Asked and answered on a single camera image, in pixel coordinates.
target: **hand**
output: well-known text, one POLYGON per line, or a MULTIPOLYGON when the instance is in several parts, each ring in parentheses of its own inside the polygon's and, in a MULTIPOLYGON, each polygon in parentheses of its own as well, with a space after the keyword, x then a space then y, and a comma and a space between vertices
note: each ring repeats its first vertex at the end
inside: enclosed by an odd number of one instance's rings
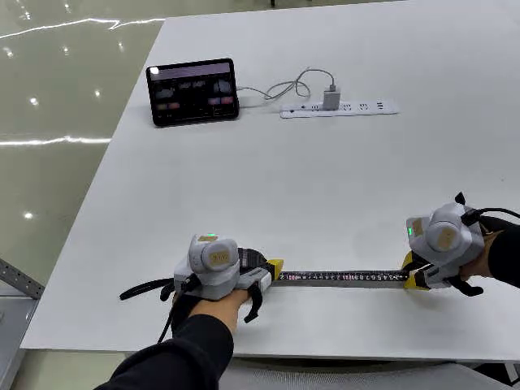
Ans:
POLYGON ((463 280, 468 280, 470 276, 480 275, 486 278, 492 278, 491 272, 489 271, 489 249, 493 245, 493 241, 496 239, 500 232, 494 232, 487 236, 484 236, 484 251, 473 261, 468 262, 466 265, 461 266, 459 275, 463 280))
POLYGON ((208 314, 224 323, 230 332, 236 330, 238 310, 241 305, 249 299, 249 294, 245 290, 233 290, 231 294, 222 298, 220 301, 200 301, 198 302, 189 317, 195 314, 208 314))

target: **white cable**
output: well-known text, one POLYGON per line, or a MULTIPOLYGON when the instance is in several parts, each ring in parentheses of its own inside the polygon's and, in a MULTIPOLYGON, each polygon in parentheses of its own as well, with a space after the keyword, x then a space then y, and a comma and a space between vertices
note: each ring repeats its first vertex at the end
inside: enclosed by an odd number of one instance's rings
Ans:
POLYGON ((330 90, 331 91, 336 90, 336 85, 334 83, 334 76, 330 72, 324 71, 323 69, 309 68, 309 67, 307 69, 305 69, 302 73, 300 73, 296 79, 288 80, 288 81, 282 81, 281 83, 275 84, 272 87, 270 87, 266 92, 261 91, 260 89, 253 88, 253 87, 237 87, 236 90, 237 91, 242 91, 244 89, 249 89, 251 91, 258 92, 261 95, 263 95, 263 98, 265 100, 267 100, 267 101, 276 100, 278 98, 281 98, 282 96, 284 96, 287 92, 291 91, 292 89, 295 90, 296 95, 301 96, 302 98, 308 98, 308 97, 310 97, 309 85, 307 85, 306 83, 301 81, 301 78, 307 72, 322 72, 322 73, 325 73, 325 74, 329 75, 331 77, 331 79, 332 79, 332 84, 330 86, 330 90), (273 89, 279 88, 279 87, 281 87, 283 85, 287 85, 287 86, 284 89, 282 89, 280 92, 271 95, 271 91, 273 89), (305 88, 307 90, 307 93, 306 94, 301 94, 299 89, 298 89, 298 87, 305 88))

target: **white plug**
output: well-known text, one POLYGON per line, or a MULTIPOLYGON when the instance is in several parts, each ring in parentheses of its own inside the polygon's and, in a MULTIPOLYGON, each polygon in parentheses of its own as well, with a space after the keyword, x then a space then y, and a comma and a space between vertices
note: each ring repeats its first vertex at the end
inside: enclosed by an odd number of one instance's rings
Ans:
POLYGON ((331 84, 328 90, 323 91, 323 105, 322 110, 336 111, 340 108, 341 91, 331 84))

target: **black sleeve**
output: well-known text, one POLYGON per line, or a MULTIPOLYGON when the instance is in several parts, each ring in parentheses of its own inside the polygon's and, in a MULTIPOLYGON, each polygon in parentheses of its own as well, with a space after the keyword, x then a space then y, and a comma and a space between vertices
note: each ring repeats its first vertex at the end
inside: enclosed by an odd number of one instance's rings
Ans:
POLYGON ((194 315, 173 339, 127 358, 96 390, 216 389, 232 355, 228 327, 215 317, 194 315))
POLYGON ((496 236, 489 249, 489 271, 497 280, 520 288, 520 226, 496 236))

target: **power strip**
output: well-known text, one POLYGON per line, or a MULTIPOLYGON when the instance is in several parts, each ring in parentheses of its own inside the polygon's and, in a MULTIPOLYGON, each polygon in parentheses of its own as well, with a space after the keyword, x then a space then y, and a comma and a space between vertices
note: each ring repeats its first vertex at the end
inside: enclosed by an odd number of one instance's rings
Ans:
POLYGON ((354 116, 398 114, 397 106, 388 100, 340 102, 338 110, 323 110, 322 103, 290 104, 282 106, 279 116, 290 118, 313 118, 315 116, 354 116))

